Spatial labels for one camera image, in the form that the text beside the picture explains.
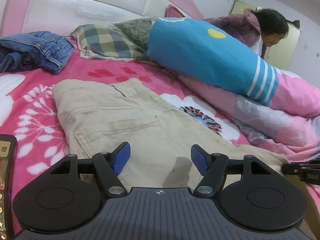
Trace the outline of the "beige khaki trousers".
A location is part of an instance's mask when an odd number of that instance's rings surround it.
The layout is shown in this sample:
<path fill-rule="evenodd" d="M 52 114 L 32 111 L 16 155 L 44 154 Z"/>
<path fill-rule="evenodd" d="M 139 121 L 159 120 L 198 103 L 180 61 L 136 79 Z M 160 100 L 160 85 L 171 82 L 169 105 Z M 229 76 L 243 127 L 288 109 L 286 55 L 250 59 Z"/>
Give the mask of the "beige khaki trousers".
<path fill-rule="evenodd" d="M 307 239 L 301 183 L 285 160 L 234 146 L 144 87 L 64 80 L 53 88 L 70 154 L 73 229 L 52 239 Z"/>

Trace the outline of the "pink grey floral duvet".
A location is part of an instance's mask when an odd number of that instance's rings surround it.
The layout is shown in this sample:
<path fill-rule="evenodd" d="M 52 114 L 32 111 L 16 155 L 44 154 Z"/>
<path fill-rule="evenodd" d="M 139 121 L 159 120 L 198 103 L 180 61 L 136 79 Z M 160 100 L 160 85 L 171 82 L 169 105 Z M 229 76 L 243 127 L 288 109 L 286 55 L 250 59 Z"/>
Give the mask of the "pink grey floral duvet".
<path fill-rule="evenodd" d="M 275 70 L 279 85 L 270 104 L 178 73 L 186 87 L 223 112 L 256 147 L 290 161 L 319 157 L 319 88 L 295 73 Z"/>

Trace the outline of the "pink floral fleece bedsheet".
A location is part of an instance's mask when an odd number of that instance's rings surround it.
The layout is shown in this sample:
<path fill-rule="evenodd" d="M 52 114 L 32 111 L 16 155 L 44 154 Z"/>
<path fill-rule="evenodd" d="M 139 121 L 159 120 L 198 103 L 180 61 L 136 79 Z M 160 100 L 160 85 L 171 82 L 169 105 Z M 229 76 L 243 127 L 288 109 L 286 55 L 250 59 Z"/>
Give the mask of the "pink floral fleece bedsheet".
<path fill-rule="evenodd" d="M 57 75 L 1 75 L 1 133 L 17 139 L 12 194 L 74 153 L 88 159 L 126 141 L 124 186 L 189 187 L 201 180 L 194 144 L 231 159 L 251 154 L 277 172 L 282 154 L 253 146 L 223 112 L 170 70 L 138 60 L 90 60 L 75 50 Z"/>

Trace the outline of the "black smartphone lit screen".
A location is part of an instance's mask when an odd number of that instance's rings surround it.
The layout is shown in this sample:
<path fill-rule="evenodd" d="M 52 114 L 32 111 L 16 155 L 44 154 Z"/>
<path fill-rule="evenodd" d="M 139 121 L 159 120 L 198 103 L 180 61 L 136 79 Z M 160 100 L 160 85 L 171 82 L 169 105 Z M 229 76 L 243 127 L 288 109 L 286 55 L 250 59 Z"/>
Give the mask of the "black smartphone lit screen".
<path fill-rule="evenodd" d="M 12 178 L 17 139 L 13 135 L 1 134 L 1 239 L 14 236 L 11 211 Z"/>

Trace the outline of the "blue pink striped pillow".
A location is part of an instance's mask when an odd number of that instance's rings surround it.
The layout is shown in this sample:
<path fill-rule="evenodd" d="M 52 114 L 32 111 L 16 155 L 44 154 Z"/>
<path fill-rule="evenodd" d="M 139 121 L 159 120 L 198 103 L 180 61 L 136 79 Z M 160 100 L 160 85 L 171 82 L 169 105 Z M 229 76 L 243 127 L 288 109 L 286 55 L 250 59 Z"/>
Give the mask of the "blue pink striped pillow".
<path fill-rule="evenodd" d="M 170 70 L 291 115 L 319 115 L 319 88 L 207 22 L 158 18 L 147 45 L 148 55 Z"/>

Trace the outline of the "green plaid pillow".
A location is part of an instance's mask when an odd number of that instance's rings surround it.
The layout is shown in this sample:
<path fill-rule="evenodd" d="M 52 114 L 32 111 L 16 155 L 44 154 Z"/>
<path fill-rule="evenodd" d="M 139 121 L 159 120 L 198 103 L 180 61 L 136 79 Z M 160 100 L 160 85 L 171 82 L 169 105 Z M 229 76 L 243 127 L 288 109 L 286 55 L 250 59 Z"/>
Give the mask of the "green plaid pillow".
<path fill-rule="evenodd" d="M 108 26 L 79 25 L 71 36 L 76 40 L 81 57 L 85 59 L 149 61 L 147 41 L 154 21 L 136 18 Z"/>

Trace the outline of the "folded blue denim garment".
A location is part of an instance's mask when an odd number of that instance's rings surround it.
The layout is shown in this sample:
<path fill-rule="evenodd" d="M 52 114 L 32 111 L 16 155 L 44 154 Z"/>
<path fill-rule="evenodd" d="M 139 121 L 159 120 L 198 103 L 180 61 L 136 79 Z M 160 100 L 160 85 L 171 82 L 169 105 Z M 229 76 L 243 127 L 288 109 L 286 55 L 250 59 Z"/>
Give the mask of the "folded blue denim garment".
<path fill-rule="evenodd" d="M 1 73 L 42 68 L 57 75 L 66 66 L 74 50 L 69 39 L 49 31 L 1 37 Z"/>

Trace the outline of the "child in maroon jacket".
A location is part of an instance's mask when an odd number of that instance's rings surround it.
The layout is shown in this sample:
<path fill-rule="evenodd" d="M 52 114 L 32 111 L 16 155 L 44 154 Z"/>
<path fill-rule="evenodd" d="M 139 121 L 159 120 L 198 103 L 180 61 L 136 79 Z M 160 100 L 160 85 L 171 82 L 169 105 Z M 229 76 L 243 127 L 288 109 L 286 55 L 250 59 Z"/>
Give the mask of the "child in maroon jacket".
<path fill-rule="evenodd" d="M 208 22 L 236 38 L 259 56 L 289 33 L 286 18 L 273 9 L 245 9 L 242 15 L 206 18 Z"/>

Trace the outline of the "pink white padded headboard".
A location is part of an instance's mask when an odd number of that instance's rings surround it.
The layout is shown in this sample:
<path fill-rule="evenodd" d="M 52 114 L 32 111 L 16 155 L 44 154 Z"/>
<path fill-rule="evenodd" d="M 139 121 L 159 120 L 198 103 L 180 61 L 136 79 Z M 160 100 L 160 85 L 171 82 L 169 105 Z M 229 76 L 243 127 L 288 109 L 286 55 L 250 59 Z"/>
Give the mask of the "pink white padded headboard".
<path fill-rule="evenodd" d="M 1 35 L 47 30 L 68 36 L 81 24 L 162 17 L 169 5 L 186 17 L 203 18 L 193 0 L 1 0 Z"/>

